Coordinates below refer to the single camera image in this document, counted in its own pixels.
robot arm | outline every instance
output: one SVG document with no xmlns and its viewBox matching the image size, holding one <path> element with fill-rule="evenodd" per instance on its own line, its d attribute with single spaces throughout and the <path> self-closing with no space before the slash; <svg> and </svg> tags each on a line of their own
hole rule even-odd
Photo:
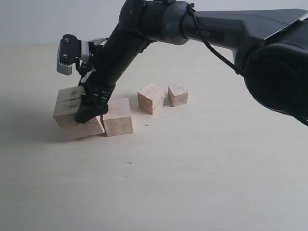
<svg viewBox="0 0 308 231">
<path fill-rule="evenodd" d="M 58 72 L 69 75 L 76 64 L 79 84 L 86 91 L 75 121 L 85 123 L 108 112 L 117 80 L 151 43 L 184 45 L 191 39 L 203 42 L 243 76 L 260 104 L 307 125 L 308 21 L 301 18 L 308 12 L 196 11 L 193 7 L 176 0 L 126 0 L 106 41 L 84 42 L 65 35 L 59 45 Z M 231 50 L 234 63 L 212 45 Z"/>
</svg>

small wooden cube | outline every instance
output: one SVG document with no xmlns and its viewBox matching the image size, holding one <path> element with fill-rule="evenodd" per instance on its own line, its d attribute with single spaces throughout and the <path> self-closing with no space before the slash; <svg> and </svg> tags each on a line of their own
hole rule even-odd
<svg viewBox="0 0 308 231">
<path fill-rule="evenodd" d="M 152 115 L 165 105 L 166 93 L 162 87 L 154 83 L 142 88 L 137 95 L 139 107 Z"/>
<path fill-rule="evenodd" d="M 188 92 L 181 84 L 175 84 L 168 87 L 168 98 L 173 107 L 187 103 Z"/>
<path fill-rule="evenodd" d="M 100 116 L 91 119 L 85 124 L 75 122 L 75 114 L 79 108 L 82 93 L 82 87 L 60 90 L 53 112 L 54 120 L 67 137 L 72 140 L 104 134 Z"/>
<path fill-rule="evenodd" d="M 108 103 L 109 111 L 103 115 L 103 126 L 107 136 L 133 133 L 129 99 L 114 99 Z"/>
</svg>

cable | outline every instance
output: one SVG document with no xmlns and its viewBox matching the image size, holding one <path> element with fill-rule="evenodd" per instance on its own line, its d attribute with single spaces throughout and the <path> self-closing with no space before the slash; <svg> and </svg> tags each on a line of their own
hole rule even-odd
<svg viewBox="0 0 308 231">
<path fill-rule="evenodd" d="M 247 79 L 247 75 L 240 69 L 237 68 L 233 63 L 231 63 L 227 58 L 225 58 L 223 55 L 221 55 L 217 50 L 215 50 L 211 44 L 207 41 L 203 33 L 201 32 L 201 29 L 198 24 L 197 17 L 195 16 L 194 12 L 194 3 L 188 4 L 186 6 L 186 13 L 190 15 L 193 18 L 194 25 L 196 27 L 197 33 L 200 36 L 202 42 L 206 45 L 206 47 L 214 54 L 216 55 L 221 61 L 223 61 L 226 65 L 228 65 L 230 68 L 232 68 L 237 74 L 241 75 L 242 77 Z M 282 105 L 285 106 L 285 108 L 288 108 L 287 112 L 290 114 L 290 116 L 294 117 L 296 120 L 301 122 L 302 124 L 306 125 L 308 127 L 308 121 L 304 117 L 300 116 L 299 113 L 297 113 L 296 110 L 291 109 L 290 106 L 286 106 L 287 103 L 282 103 Z"/>
</svg>

white wall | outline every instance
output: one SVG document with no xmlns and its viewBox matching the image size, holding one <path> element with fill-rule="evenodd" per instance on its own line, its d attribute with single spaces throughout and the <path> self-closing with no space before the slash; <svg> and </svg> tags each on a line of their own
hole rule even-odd
<svg viewBox="0 0 308 231">
<path fill-rule="evenodd" d="M 307 0 L 193 0 L 197 10 L 302 8 Z M 0 0 L 0 45 L 57 44 L 63 34 L 107 37 L 124 0 Z"/>
</svg>

white tabletop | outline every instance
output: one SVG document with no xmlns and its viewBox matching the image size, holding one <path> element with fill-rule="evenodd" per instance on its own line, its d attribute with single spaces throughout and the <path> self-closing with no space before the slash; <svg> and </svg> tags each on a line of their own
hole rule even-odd
<svg viewBox="0 0 308 231">
<path fill-rule="evenodd" d="M 308 229 L 308 128 L 259 105 L 202 43 L 152 44 L 113 94 L 129 97 L 134 133 L 80 141 L 52 117 L 79 81 L 56 72 L 56 53 L 0 48 L 1 230 Z M 188 104 L 144 113 L 150 82 L 183 84 Z"/>
</svg>

